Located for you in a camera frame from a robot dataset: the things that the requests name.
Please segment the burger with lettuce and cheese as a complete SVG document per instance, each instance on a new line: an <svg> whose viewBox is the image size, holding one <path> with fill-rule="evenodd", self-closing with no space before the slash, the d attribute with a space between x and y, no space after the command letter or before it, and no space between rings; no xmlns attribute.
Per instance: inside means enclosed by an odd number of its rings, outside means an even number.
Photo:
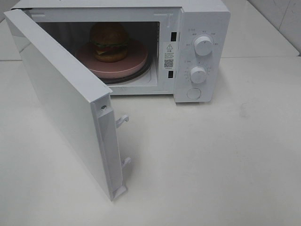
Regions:
<svg viewBox="0 0 301 226"><path fill-rule="evenodd" d="M90 30L89 41L94 57L101 62L113 63L128 54L129 35L118 22L98 22Z"/></svg>

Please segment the pink round plate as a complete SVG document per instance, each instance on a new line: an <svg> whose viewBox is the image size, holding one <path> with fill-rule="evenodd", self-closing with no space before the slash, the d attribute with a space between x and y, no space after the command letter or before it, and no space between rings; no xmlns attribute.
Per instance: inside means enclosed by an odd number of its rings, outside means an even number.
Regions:
<svg viewBox="0 0 301 226"><path fill-rule="evenodd" d="M119 79L142 69L146 64L148 51L140 41L131 39L128 45L128 54L120 61L106 63L97 60L91 44L82 46L76 52L76 58L99 78Z"/></svg>

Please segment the round white door button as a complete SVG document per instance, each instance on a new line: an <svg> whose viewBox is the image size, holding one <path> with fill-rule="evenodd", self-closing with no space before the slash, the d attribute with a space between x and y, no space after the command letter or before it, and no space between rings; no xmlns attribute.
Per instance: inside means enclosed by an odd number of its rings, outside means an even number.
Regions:
<svg viewBox="0 0 301 226"><path fill-rule="evenodd" d="M198 88L191 88L187 91L187 97L190 99L199 99L201 96L201 90Z"/></svg>

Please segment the white control knob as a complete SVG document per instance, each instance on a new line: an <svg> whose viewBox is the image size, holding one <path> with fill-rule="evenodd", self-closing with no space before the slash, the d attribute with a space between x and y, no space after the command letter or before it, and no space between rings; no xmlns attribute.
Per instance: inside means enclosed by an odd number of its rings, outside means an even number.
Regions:
<svg viewBox="0 0 301 226"><path fill-rule="evenodd" d="M201 84L207 79L207 70L202 66L195 66L190 70L190 80L192 83Z"/></svg>
<svg viewBox="0 0 301 226"><path fill-rule="evenodd" d="M201 57L210 54L213 50L213 45L213 39L207 34L202 34L193 41L195 53Z"/></svg>

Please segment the white microwave oven body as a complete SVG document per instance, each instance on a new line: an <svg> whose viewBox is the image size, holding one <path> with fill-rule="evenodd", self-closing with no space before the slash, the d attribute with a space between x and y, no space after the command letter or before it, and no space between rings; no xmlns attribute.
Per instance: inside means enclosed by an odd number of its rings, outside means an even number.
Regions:
<svg viewBox="0 0 301 226"><path fill-rule="evenodd" d="M230 20L220 0L22 0L14 9L30 16L75 58L97 22L119 22L131 38L143 42L152 66L133 81L105 84L111 89L110 96L171 94L177 103L212 98ZM193 47L194 39L202 34L214 41L206 56L198 56ZM207 70L201 84L190 80L195 66ZM187 97L191 88L201 90L199 99Z"/></svg>

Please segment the lower white control knob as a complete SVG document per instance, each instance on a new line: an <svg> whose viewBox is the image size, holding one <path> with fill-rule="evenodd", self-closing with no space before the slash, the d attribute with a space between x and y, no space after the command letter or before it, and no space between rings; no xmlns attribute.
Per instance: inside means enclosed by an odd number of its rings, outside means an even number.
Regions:
<svg viewBox="0 0 301 226"><path fill-rule="evenodd" d="M192 83L201 84L207 79L207 70L202 66L195 66L190 70L190 80Z"/></svg>

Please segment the white microwave door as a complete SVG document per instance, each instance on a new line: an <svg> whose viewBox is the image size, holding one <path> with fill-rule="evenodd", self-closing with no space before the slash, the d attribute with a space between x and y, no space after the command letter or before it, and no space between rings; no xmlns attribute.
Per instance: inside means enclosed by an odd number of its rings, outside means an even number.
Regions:
<svg viewBox="0 0 301 226"><path fill-rule="evenodd" d="M111 89L20 9L5 18L35 93L110 200L126 191Z"/></svg>

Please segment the glass microwave turntable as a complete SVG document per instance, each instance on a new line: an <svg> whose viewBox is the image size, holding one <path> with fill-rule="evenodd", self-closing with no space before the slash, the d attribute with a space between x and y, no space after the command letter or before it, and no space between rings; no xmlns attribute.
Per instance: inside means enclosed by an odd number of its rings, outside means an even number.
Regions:
<svg viewBox="0 0 301 226"><path fill-rule="evenodd" d="M131 75L121 77L121 78L114 78L114 79L107 79L107 78L99 78L99 79L101 81L103 81L105 84L117 84L117 83L130 81L130 80L136 79L137 77L143 75L146 71L148 71L151 64L152 64L152 59L147 58L144 66L141 69L139 69L137 72L135 72Z"/></svg>

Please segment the upper white control knob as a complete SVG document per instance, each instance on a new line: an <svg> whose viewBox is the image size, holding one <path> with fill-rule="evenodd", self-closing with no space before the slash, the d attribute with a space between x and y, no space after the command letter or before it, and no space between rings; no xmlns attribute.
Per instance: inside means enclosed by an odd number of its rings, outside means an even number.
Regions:
<svg viewBox="0 0 301 226"><path fill-rule="evenodd" d="M213 39L207 34L202 34L193 41L195 53L201 57L210 54L213 50L213 45Z"/></svg>

